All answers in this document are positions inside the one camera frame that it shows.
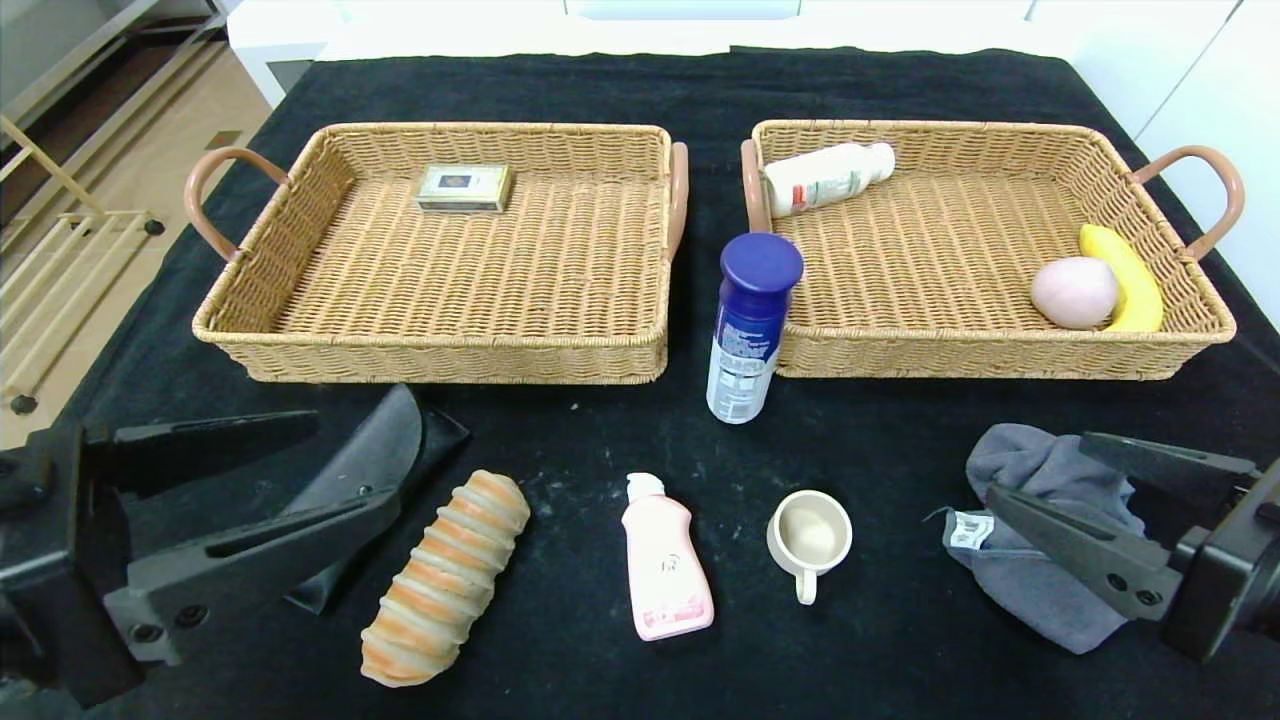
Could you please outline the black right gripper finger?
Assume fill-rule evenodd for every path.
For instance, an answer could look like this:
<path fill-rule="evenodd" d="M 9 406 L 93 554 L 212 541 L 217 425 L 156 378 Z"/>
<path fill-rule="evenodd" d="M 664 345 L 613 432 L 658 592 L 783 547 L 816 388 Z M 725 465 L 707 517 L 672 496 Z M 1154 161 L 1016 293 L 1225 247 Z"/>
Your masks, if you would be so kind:
<path fill-rule="evenodd" d="M 1225 496 L 1262 478 L 1251 460 L 1108 433 L 1087 432 L 1080 451 L 1135 480 L 1170 495 Z"/>
<path fill-rule="evenodd" d="M 1161 623 L 1183 574 L 1160 543 L 1114 521 L 1094 520 L 1006 486 L 986 493 L 987 507 L 1115 612 Z"/>

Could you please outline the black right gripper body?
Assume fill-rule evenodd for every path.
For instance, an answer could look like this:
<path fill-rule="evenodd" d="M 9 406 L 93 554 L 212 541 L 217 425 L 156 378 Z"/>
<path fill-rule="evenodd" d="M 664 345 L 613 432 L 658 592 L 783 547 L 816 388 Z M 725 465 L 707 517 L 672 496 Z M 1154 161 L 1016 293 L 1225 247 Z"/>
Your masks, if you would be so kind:
<path fill-rule="evenodd" d="M 1277 471 L 1272 462 L 1244 492 L 1180 496 L 1220 514 L 1211 529 L 1190 528 L 1172 566 L 1181 585 L 1164 621 L 1164 641 L 1197 662 L 1210 661 L 1233 632 L 1277 639 Z"/>

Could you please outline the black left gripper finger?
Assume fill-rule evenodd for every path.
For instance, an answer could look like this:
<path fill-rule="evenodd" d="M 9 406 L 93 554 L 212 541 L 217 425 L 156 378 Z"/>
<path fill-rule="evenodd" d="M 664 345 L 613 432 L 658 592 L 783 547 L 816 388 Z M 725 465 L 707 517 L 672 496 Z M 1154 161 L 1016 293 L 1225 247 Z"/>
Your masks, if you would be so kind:
<path fill-rule="evenodd" d="M 102 600 L 133 657 L 175 666 L 262 606 L 343 562 L 401 510 L 394 489 L 205 536 L 131 562 Z"/>
<path fill-rule="evenodd" d="M 84 437 L 84 473 L 118 492 L 152 497 L 280 452 L 319 427 L 315 411 L 287 411 L 100 430 Z"/>

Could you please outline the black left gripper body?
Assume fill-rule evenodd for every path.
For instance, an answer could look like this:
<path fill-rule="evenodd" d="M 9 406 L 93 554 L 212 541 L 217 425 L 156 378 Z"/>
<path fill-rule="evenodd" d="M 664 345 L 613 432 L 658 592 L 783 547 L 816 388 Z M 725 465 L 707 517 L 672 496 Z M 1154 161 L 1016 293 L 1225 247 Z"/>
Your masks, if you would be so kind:
<path fill-rule="evenodd" d="M 3 452 L 3 679 L 61 691 L 91 708 L 143 671 L 104 606 L 125 583 L 116 492 L 84 473 L 79 424 Z"/>

